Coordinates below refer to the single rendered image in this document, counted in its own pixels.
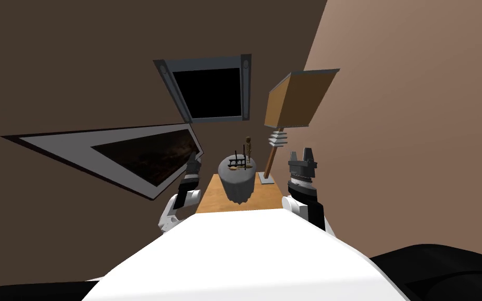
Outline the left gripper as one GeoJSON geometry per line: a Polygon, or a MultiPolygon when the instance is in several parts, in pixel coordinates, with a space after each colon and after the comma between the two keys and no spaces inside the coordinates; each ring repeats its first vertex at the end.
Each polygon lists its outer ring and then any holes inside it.
{"type": "Polygon", "coordinates": [[[201,163],[197,159],[197,153],[192,152],[189,156],[188,162],[186,164],[186,174],[187,175],[198,175],[200,172],[201,163]]]}

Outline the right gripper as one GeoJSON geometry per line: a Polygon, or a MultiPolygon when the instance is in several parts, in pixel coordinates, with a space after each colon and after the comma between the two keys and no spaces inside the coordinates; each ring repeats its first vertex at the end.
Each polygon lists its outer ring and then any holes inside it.
{"type": "Polygon", "coordinates": [[[304,178],[315,178],[317,163],[314,161],[313,151],[309,147],[304,148],[303,160],[301,161],[297,159],[296,152],[291,152],[288,165],[291,175],[298,175],[304,178]]]}

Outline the wooden table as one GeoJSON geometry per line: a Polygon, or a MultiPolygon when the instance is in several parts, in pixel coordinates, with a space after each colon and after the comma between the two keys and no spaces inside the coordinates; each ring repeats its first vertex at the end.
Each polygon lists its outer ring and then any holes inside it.
{"type": "Polygon", "coordinates": [[[219,175],[214,174],[196,213],[279,209],[282,207],[282,197],[275,183],[261,184],[259,177],[256,177],[251,197],[244,203],[235,203],[227,198],[219,175]]]}

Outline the black small rack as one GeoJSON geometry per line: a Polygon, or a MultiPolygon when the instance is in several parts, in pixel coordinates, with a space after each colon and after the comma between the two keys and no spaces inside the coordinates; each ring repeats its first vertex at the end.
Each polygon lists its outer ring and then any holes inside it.
{"type": "Polygon", "coordinates": [[[247,155],[245,151],[245,146],[243,145],[243,153],[239,155],[237,151],[234,151],[234,158],[228,159],[229,163],[227,164],[227,168],[229,170],[237,170],[237,169],[247,169],[247,155]]]}

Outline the grey round fluted pot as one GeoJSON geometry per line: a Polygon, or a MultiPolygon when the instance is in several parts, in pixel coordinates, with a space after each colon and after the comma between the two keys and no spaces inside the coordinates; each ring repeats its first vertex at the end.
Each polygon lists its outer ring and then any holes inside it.
{"type": "Polygon", "coordinates": [[[225,157],[218,166],[218,175],[227,198],[234,203],[245,203],[254,192],[256,163],[247,163],[247,169],[229,170],[228,159],[234,155],[225,157]]]}

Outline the grey framed dark picture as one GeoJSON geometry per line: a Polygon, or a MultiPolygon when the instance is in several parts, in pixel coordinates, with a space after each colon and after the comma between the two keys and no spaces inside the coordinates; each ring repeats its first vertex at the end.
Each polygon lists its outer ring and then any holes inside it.
{"type": "Polygon", "coordinates": [[[203,155],[184,123],[4,138],[149,200],[186,171],[191,152],[203,155]]]}

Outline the lamp with wooden shade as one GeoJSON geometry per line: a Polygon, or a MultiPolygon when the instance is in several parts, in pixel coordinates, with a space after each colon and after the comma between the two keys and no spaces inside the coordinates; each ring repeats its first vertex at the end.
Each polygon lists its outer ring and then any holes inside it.
{"type": "Polygon", "coordinates": [[[264,172],[257,173],[261,184],[269,179],[277,149],[287,141],[287,128],[308,127],[340,69],[290,72],[269,92],[264,125],[273,128],[268,138],[271,153],[264,172]]]}

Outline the grey framed black window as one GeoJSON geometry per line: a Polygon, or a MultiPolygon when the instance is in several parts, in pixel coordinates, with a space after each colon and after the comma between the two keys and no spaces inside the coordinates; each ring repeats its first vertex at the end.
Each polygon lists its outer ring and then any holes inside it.
{"type": "Polygon", "coordinates": [[[250,119],[250,53],[155,60],[155,67],[186,123],[250,119]]]}

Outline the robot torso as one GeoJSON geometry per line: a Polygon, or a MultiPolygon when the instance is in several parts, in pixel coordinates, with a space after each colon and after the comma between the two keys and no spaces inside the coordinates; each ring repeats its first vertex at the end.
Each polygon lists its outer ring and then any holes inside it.
{"type": "Polygon", "coordinates": [[[409,301],[366,256],[285,209],[195,214],[83,301],[409,301]]]}

